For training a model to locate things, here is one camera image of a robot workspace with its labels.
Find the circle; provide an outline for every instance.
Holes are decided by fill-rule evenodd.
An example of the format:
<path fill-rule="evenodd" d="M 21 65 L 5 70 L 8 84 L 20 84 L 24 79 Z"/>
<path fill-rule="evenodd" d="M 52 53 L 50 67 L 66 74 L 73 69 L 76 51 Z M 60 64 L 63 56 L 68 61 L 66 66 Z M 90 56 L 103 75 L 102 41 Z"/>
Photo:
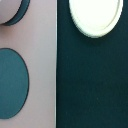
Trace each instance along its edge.
<path fill-rule="evenodd" d="M 0 49 L 0 119 L 20 112 L 28 90 L 29 75 L 23 58 L 14 50 Z"/>
<path fill-rule="evenodd" d="M 117 24 L 123 0 L 69 0 L 76 27 L 84 35 L 98 38 L 109 33 Z"/>
<path fill-rule="evenodd" d="M 18 9 L 15 16 L 11 20 L 9 20 L 8 22 L 4 23 L 4 25 L 10 26 L 10 25 L 14 25 L 17 22 L 19 22 L 23 18 L 23 16 L 25 15 L 25 13 L 29 7 L 29 4 L 30 4 L 30 0 L 22 0 L 20 8 Z"/>

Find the white round object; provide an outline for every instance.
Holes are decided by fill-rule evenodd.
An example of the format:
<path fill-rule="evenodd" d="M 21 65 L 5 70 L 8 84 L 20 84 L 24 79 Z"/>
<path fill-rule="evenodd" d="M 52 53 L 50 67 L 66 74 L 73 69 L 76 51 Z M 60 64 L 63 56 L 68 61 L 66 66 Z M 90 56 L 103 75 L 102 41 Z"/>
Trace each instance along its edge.
<path fill-rule="evenodd" d="M 17 13 L 22 0 L 0 0 L 0 24 L 12 19 Z"/>
<path fill-rule="evenodd" d="M 85 35 L 98 38 L 117 24 L 123 0 L 69 0 L 72 19 Z"/>

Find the teal circle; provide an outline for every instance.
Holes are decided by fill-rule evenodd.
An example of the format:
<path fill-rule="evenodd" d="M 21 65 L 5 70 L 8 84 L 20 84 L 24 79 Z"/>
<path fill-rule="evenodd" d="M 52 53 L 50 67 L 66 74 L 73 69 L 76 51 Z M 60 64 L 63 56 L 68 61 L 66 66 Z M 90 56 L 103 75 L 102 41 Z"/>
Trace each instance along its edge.
<path fill-rule="evenodd" d="M 23 58 L 14 50 L 0 49 L 0 119 L 20 112 L 28 90 L 29 75 Z"/>

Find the white circle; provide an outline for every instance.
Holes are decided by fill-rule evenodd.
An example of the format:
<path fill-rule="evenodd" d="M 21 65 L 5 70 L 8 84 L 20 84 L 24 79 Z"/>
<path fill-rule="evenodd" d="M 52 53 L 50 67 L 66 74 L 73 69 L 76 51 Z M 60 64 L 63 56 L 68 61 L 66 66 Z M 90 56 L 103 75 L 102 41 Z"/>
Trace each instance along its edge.
<path fill-rule="evenodd" d="M 69 0 L 72 19 L 86 36 L 98 38 L 117 24 L 123 0 Z"/>

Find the white rim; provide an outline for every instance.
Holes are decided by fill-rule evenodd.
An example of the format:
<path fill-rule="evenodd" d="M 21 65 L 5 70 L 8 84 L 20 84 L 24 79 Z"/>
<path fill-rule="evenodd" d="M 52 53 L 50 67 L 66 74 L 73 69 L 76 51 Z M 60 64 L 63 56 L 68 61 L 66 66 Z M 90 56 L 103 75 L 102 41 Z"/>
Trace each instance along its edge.
<path fill-rule="evenodd" d="M 92 38 L 102 37 L 102 36 L 106 35 L 107 33 L 109 33 L 117 24 L 117 22 L 120 18 L 120 15 L 122 13 L 122 8 L 123 8 L 123 0 L 118 0 L 118 9 L 117 9 L 116 15 L 114 16 L 112 22 L 104 29 L 94 31 L 93 29 L 89 28 L 85 24 L 84 25 L 82 24 L 82 22 L 80 21 L 80 19 L 78 18 L 78 16 L 75 13 L 76 10 L 73 8 L 72 1 L 73 0 L 69 0 L 70 12 L 71 12 L 71 16 L 72 16 L 72 19 L 73 19 L 76 27 L 79 29 L 79 31 L 81 33 L 83 33 L 84 35 L 86 35 L 88 37 L 92 37 Z"/>

